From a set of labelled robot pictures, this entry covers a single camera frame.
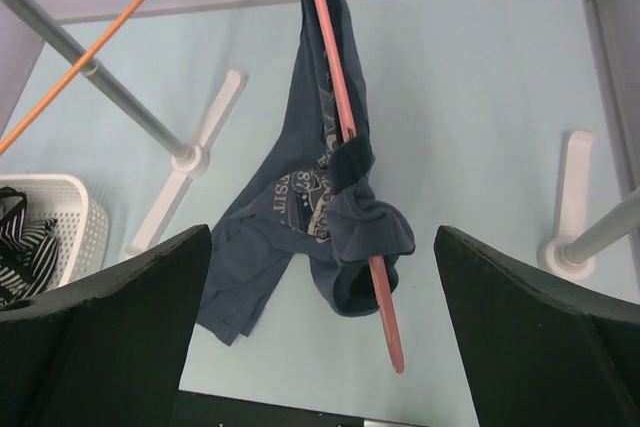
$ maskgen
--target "black and white striped cloth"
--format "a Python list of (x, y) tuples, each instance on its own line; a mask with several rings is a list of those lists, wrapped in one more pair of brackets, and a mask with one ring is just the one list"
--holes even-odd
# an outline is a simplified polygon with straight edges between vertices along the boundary
[(27, 197), (0, 188), (0, 307), (46, 290), (58, 263), (56, 219), (27, 221)]

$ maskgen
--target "drying rack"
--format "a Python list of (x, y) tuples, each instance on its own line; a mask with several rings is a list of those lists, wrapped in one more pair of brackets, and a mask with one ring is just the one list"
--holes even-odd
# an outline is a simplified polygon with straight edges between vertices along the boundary
[[(126, 256), (137, 255), (159, 241), (193, 179), (207, 170), (209, 149), (224, 126), (245, 83), (240, 72), (229, 71), (226, 81), (205, 113), (195, 135), (190, 142), (180, 141), (94, 58), (144, 1), (134, 0), (94, 45), (85, 51), (34, 0), (2, 0), (10, 10), (73, 66), (29, 115), (0, 141), (0, 155), (66, 85), (77, 74), (82, 73), (172, 156), (172, 173), (133, 242), (125, 249)], [(335, 47), (335, 39), (332, 39), (326, 0), (314, 1), (321, 20), (322, 34), (336, 90), (336, 103), (343, 138), (350, 139), (355, 136), (356, 131), (350, 115), (349, 99), (344, 86), (344, 76)], [(593, 135), (586, 131), (576, 131), (568, 139), (562, 168), (563, 175), (560, 179), (556, 230), (551, 242), (539, 252), (539, 263), (543, 268), (571, 281), (580, 281), (590, 276), (595, 269), (595, 256), (640, 225), (640, 189), (637, 189), (591, 228), (585, 230), (592, 143)], [(396, 370), (401, 372), (404, 368), (404, 359), (388, 279), (384, 272), (384, 261), (380, 258), (372, 258), (370, 266), (389, 351)]]

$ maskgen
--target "metal pipe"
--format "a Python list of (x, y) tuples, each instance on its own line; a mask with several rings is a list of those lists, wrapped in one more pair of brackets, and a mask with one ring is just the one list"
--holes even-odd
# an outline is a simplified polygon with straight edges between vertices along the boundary
[(564, 257), (580, 265), (640, 225), (640, 188), (634, 190), (584, 234), (567, 245)]
[[(2, 0), (2, 2), (71, 64), (74, 64), (85, 53), (80, 43), (58, 25), (35, 0)], [(193, 150), (180, 142), (99, 61), (91, 60), (83, 73), (89, 82), (111, 99), (176, 159), (187, 160), (192, 156)]]

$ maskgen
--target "orange stick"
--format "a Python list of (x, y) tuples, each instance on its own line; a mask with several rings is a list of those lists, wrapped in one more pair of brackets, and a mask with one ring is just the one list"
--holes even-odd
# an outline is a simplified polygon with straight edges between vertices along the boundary
[[(353, 120), (353, 112), (351, 111), (351, 102), (349, 100), (347, 85), (344, 80), (342, 64), (340, 63), (340, 54), (338, 52), (333, 27), (331, 25), (331, 16), (327, 7), (327, 0), (314, 0), (314, 2), (318, 12), (320, 30), (322, 31), (322, 37), (327, 51), (329, 70), (331, 71), (331, 79), (333, 81), (333, 87), (336, 95), (340, 130), (342, 131), (342, 138), (347, 141), (356, 136), (356, 126), (355, 121)], [(400, 331), (398, 330), (398, 321), (393, 307), (391, 287), (389, 286), (384, 257), (371, 257), (369, 259), (369, 269), (371, 270), (371, 278), (373, 279), (376, 301), (380, 308), (382, 329), (384, 330), (384, 336), (387, 341), (387, 348), (389, 350), (389, 356), (391, 357), (391, 363), (393, 364), (396, 372), (401, 374), (404, 372), (404, 354), (402, 352)]]
[(98, 51), (106, 44), (111, 37), (122, 27), (122, 25), (131, 17), (131, 15), (140, 7), (145, 0), (134, 0), (129, 7), (122, 12), (109, 28), (100, 36), (100, 38), (80, 57), (71, 69), (58, 81), (58, 83), (38, 102), (31, 111), (14, 127), (14, 129), (0, 141), (0, 155), (13, 144), (18, 137), (29, 127), (34, 120), (46, 109), (51, 102), (69, 85), (69, 82), (78, 75), (82, 68), (87, 65)]

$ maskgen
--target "white plastic base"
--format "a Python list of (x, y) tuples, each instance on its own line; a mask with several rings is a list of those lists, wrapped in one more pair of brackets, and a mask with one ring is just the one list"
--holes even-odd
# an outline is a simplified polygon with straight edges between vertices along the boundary
[(230, 70), (227, 73), (224, 85), (206, 112), (201, 128), (191, 143), (193, 157), (188, 162), (181, 162), (175, 158), (171, 160), (173, 172), (169, 175), (133, 242), (125, 249), (125, 258), (139, 255), (158, 244), (178, 205), (189, 190), (191, 182), (207, 170), (209, 149), (224, 127), (244, 84), (245, 79), (240, 72)]
[(585, 230), (592, 146), (591, 132), (577, 130), (569, 136), (557, 203), (557, 231), (553, 240), (538, 253), (541, 268), (572, 282), (586, 279), (596, 267), (595, 257), (573, 264), (564, 255), (565, 247)]

